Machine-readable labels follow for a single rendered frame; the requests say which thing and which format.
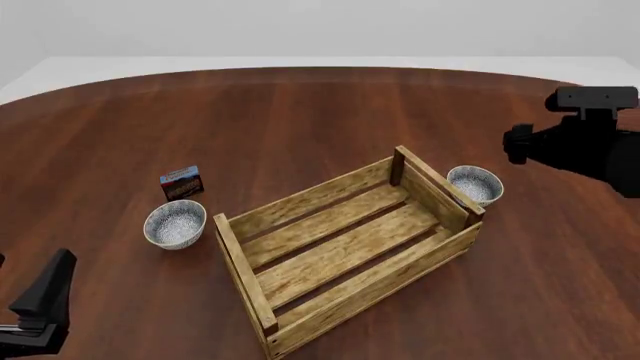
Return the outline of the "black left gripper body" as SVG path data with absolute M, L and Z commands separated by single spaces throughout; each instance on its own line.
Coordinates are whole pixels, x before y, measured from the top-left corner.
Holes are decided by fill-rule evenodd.
M 69 334 L 69 318 L 27 317 L 0 325 L 0 355 L 57 355 Z

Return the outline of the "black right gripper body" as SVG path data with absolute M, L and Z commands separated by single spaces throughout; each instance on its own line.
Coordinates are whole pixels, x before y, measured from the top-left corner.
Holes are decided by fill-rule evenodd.
M 511 164 L 526 164 L 532 134 L 532 124 L 514 125 L 504 133 L 503 150 Z

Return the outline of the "patterned blue-white bowl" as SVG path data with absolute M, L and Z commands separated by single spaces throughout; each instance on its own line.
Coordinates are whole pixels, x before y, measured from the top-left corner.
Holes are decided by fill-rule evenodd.
M 207 212 L 193 200 L 175 200 L 151 212 L 143 225 L 145 239 L 168 251 L 193 245 L 202 235 Z
M 481 208 L 494 203 L 504 194 L 501 180 L 489 170 L 473 165 L 454 167 L 446 179 Z

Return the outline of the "wooden slat tray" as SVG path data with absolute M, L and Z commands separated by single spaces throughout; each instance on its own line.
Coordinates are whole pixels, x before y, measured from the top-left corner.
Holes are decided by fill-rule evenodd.
M 484 210 L 403 146 L 234 218 L 216 236 L 267 360 L 464 254 Z

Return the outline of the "flat plate on black stalk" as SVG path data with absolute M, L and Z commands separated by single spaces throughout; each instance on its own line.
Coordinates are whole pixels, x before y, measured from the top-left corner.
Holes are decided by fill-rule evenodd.
M 640 106 L 635 86 L 560 86 L 544 102 L 553 113 L 576 113 L 582 120 L 618 119 L 621 110 Z

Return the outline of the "small printed food box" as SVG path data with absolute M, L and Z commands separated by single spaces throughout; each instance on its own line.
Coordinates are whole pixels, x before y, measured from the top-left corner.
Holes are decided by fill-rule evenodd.
M 197 166 L 185 167 L 160 176 L 160 185 L 168 202 L 182 200 L 204 191 Z

